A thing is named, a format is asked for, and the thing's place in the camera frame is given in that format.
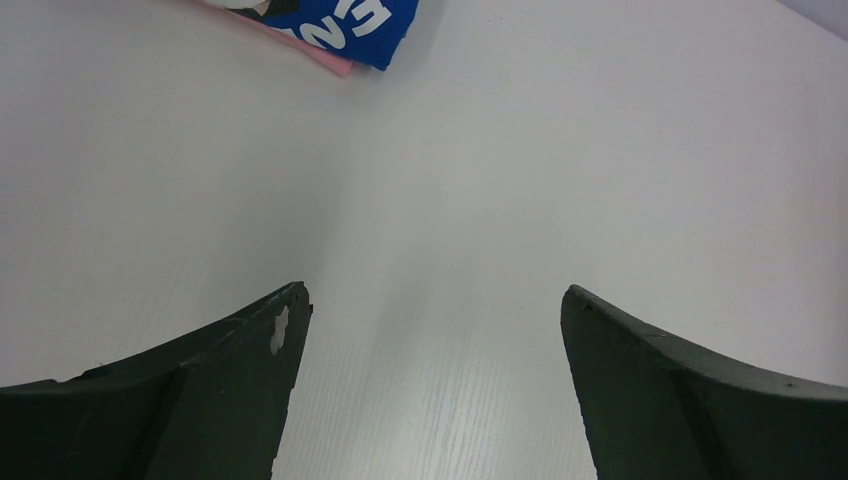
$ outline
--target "blue cloth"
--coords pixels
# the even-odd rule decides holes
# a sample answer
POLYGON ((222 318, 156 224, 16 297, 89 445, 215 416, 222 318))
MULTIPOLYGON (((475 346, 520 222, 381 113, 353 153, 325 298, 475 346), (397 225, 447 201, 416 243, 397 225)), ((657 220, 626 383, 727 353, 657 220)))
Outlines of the blue cloth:
POLYGON ((340 57, 385 70, 415 18, 418 0, 301 0, 265 25, 340 57))

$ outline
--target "pink fabric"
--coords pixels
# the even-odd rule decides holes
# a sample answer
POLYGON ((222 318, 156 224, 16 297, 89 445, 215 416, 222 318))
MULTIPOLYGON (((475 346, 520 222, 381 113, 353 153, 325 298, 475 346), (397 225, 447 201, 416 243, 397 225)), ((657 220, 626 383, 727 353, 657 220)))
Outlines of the pink fabric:
MULTIPOLYGON (((203 0, 199 0, 199 3, 202 3, 204 5, 208 5, 208 6, 213 7, 213 8, 220 8, 216 5, 206 3, 203 0)), ((355 63, 353 60, 348 60, 346 58, 339 57, 338 55, 333 55, 332 53, 330 53, 326 50, 320 49, 318 47, 312 46, 312 45, 304 42, 303 40, 300 40, 299 38, 295 38, 295 37, 286 35, 285 33, 281 32, 279 30, 274 30, 273 28, 266 27, 265 25, 262 25, 259 22, 255 22, 255 21, 253 21, 249 18, 242 17, 241 15, 239 15, 237 13, 232 13, 232 12, 228 12, 228 13, 230 13, 231 15, 233 15, 234 17, 238 18, 239 20, 241 20, 243 22, 249 23, 250 25, 253 25, 256 28, 262 29, 262 31, 264 31, 268 35, 276 38, 277 40, 285 43, 286 45, 288 45, 290 47, 294 47, 294 48, 306 53, 307 55, 312 57, 313 60, 315 60, 316 62, 320 63, 321 65, 324 65, 325 67, 329 68, 333 73, 335 73, 336 75, 338 75, 342 78, 347 77, 348 75, 350 75, 350 72, 353 71, 353 65, 355 63)))

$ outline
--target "white table surface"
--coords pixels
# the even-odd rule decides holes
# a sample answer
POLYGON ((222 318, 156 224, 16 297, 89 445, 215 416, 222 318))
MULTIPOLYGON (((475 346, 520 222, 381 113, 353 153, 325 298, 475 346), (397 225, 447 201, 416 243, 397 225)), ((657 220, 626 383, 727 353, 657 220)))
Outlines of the white table surface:
POLYGON ((848 385, 848 43, 770 0, 421 0, 345 81, 230 20, 0 4, 0 384, 305 280, 279 478, 593 478, 571 283, 848 385))

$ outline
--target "white wood grain surface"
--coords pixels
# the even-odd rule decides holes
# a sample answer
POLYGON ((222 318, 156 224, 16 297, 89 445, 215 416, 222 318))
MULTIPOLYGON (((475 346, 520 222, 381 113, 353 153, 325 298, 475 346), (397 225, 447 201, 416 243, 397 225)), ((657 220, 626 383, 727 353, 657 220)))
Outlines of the white wood grain surface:
POLYGON ((588 479, 581 283, 848 384, 848 44, 768 0, 421 0, 342 81, 179 1, 0 4, 0 383, 291 280, 275 478, 588 479))

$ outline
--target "folded clothing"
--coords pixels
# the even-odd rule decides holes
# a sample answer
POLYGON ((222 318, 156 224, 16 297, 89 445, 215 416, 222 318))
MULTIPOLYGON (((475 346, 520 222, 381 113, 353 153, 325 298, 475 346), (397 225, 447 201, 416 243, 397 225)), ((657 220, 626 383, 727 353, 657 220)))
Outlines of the folded clothing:
MULTIPOLYGON (((228 6, 227 3, 223 0, 196 0, 196 1, 198 1, 201 4, 210 5, 212 7, 219 7, 220 8, 220 7, 227 7, 228 6)), ((298 4, 297 0, 285 0, 285 1, 292 2, 295 5, 298 4)), ((261 22, 261 18, 259 18, 258 22, 254 21, 254 19, 252 19, 249 15, 245 15, 242 12, 240 12, 239 10, 241 10, 241 9, 229 8, 228 10, 230 10, 233 13, 240 14, 240 15, 235 15, 235 17, 243 20, 245 23, 248 23, 248 24, 253 25, 255 27, 261 28, 265 33, 267 33, 268 35, 270 35, 270 36, 276 38, 277 40, 285 43, 286 45, 288 45, 290 47, 294 47, 298 50, 301 50, 302 52, 304 52, 307 55, 309 55, 310 57, 312 57, 313 60, 320 63, 321 65, 324 65, 325 67, 327 67, 333 73, 335 73, 336 75, 338 75, 340 77, 347 77, 348 75, 350 75, 350 72, 353 71, 353 65, 354 65, 353 60, 349 60, 349 59, 346 59, 346 58, 341 58, 337 55, 333 55, 332 53, 328 52, 327 50, 324 50, 324 49, 315 47, 313 45, 310 45, 310 44, 298 39, 297 37, 294 37, 294 36, 291 36, 291 35, 286 35, 285 33, 281 32, 278 29, 267 27, 263 23, 259 23, 259 22, 261 22)))
POLYGON ((417 7, 418 0, 266 0, 230 10, 314 47, 385 70, 417 7))

